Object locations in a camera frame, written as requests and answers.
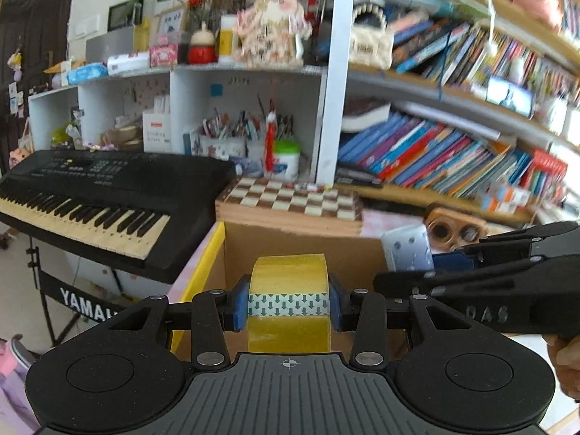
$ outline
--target white container with green lid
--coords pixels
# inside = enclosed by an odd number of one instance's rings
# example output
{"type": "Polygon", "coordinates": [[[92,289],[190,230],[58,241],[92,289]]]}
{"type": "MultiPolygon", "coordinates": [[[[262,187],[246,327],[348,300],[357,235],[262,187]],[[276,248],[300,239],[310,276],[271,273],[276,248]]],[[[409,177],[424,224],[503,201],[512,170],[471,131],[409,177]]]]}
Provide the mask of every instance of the white container with green lid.
{"type": "Polygon", "coordinates": [[[274,169],[272,178],[283,181],[298,179],[300,145],[291,140],[274,142],[274,169]]]}

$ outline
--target chessboard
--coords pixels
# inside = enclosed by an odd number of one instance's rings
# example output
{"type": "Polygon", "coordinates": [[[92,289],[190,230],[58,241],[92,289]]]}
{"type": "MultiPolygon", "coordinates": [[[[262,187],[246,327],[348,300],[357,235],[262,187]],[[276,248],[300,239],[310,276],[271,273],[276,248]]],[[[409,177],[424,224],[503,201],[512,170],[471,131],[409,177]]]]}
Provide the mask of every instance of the chessboard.
{"type": "Polygon", "coordinates": [[[363,205],[354,192],[268,178],[236,178],[216,200],[220,221],[317,235],[359,235],[363,205]]]}

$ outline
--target human hand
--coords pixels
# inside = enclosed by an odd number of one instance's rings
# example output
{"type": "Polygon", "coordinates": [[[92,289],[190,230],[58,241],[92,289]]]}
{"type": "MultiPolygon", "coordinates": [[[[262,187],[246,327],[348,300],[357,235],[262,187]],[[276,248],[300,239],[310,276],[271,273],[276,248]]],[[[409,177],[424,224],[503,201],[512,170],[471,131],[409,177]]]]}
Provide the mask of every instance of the human hand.
{"type": "Polygon", "coordinates": [[[557,335],[544,335],[547,352],[556,370],[562,392],[573,399],[580,399],[580,336],[570,342],[557,335]]]}

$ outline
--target keyboard stand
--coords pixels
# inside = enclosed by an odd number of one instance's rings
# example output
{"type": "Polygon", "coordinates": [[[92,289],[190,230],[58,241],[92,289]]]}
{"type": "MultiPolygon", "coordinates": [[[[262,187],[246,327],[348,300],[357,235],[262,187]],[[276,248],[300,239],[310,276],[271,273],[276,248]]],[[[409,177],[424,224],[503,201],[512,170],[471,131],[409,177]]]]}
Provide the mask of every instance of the keyboard stand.
{"type": "MultiPolygon", "coordinates": [[[[50,342],[53,347],[56,347],[65,341],[69,332],[82,316],[98,323],[103,322],[112,315],[125,309],[124,306],[110,303],[97,298],[96,296],[90,295],[89,293],[69,285],[45,272],[41,268],[39,248],[34,246],[32,237],[29,237],[29,240],[30,248],[26,250],[26,254],[30,255],[31,259],[28,263],[28,268],[33,270],[34,284],[40,293],[44,319],[50,335],[50,342]],[[50,313],[48,312],[48,304],[46,302],[47,297],[54,299],[59,304],[66,306],[73,311],[76,310],[72,319],[70,319],[58,336],[55,334],[50,313]]],[[[115,270],[112,270],[112,272],[117,287],[119,288],[119,292],[122,295],[123,286],[121,285],[115,270]]]]}

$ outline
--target yellow packing tape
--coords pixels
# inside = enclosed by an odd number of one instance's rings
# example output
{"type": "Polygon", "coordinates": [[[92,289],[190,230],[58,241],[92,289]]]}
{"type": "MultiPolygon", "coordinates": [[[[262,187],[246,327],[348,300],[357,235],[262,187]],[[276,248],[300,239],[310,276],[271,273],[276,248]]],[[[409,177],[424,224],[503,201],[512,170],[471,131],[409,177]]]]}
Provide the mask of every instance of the yellow packing tape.
{"type": "Polygon", "coordinates": [[[328,273],[323,254],[261,257],[248,298],[248,351],[330,351],[328,273]]]}

